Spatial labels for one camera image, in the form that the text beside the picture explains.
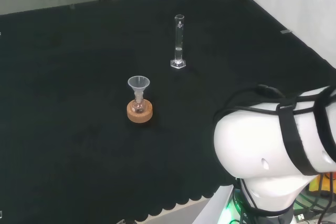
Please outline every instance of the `equipment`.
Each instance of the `equipment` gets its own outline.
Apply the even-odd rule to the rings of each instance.
[[[302,189],[320,173],[333,176],[335,89],[285,98],[277,89],[258,85],[249,91],[266,94],[256,101],[260,104],[230,108],[228,101],[216,114],[215,122],[221,118],[214,134],[217,157],[240,178],[228,207],[230,223],[296,223],[293,202]],[[330,202],[319,223],[333,200],[332,181]]]

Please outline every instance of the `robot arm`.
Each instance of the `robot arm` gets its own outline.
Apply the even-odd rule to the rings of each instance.
[[[333,156],[336,144],[332,139],[336,135],[336,103],[329,102],[323,106],[328,122],[316,112],[317,99],[327,92],[332,91],[322,88],[305,92],[297,97],[297,101],[301,102],[291,107],[292,126],[297,129],[301,145],[295,141],[291,143],[295,133],[290,132],[291,128],[286,129],[290,118],[284,117],[284,122],[284,118],[278,116],[279,103],[249,107],[277,111],[276,115],[238,110],[218,121],[214,134],[217,157],[230,174],[244,179],[246,187],[242,185],[241,190],[251,207],[257,206],[270,213],[292,210],[295,198],[317,174],[336,171]],[[327,94],[328,98],[335,93]],[[316,100],[305,99],[308,96]],[[330,124],[327,141],[324,139],[327,131],[325,124]],[[239,220],[238,212],[232,215]]]

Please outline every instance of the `black table surface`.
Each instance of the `black table surface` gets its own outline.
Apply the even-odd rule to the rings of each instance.
[[[181,70],[170,67],[177,14]],[[141,221],[231,184],[212,125],[230,94],[335,84],[336,71],[284,29],[252,0],[110,0],[1,16],[1,223]],[[134,75],[151,80],[154,115],[143,125],[126,114]]]

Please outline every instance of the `clear plastic funnel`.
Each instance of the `clear plastic funnel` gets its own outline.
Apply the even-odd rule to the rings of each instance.
[[[132,103],[132,111],[143,113],[147,109],[147,104],[143,100],[143,91],[148,87],[150,81],[145,76],[133,76],[128,79],[128,85],[134,90],[135,99]]]

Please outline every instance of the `cable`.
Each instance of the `cable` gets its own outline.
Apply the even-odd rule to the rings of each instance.
[[[323,183],[323,174],[320,175],[320,181],[319,181],[319,191],[318,191],[318,194],[320,195],[321,194],[321,190],[322,190],[322,183]],[[307,211],[310,211],[312,210],[315,206],[321,208],[321,209],[324,209],[324,207],[322,207],[321,205],[318,205],[319,201],[319,198],[315,198],[314,202],[311,204],[311,206],[307,209]]]
[[[243,185],[244,185],[244,188],[245,188],[245,191],[246,191],[247,195],[249,196],[250,200],[252,201],[252,204],[254,205],[254,207],[255,207],[256,209],[258,209],[258,207],[257,207],[256,203],[254,202],[254,200],[253,200],[253,198],[252,198],[250,192],[248,191],[247,186],[246,186],[246,184],[245,184],[245,181],[244,181],[243,179],[242,179],[242,182],[243,182]]]
[[[241,212],[240,212],[240,221],[239,221],[239,224],[243,224],[243,221],[244,221],[244,211],[242,209]]]
[[[321,224],[323,216],[326,214],[326,212],[328,211],[328,209],[330,208],[333,200],[334,200],[334,181],[333,181],[333,173],[330,173],[330,199],[329,199],[329,203],[327,204],[327,207],[325,208],[325,210],[323,211],[323,213],[321,214],[319,221],[317,222],[318,224]]]

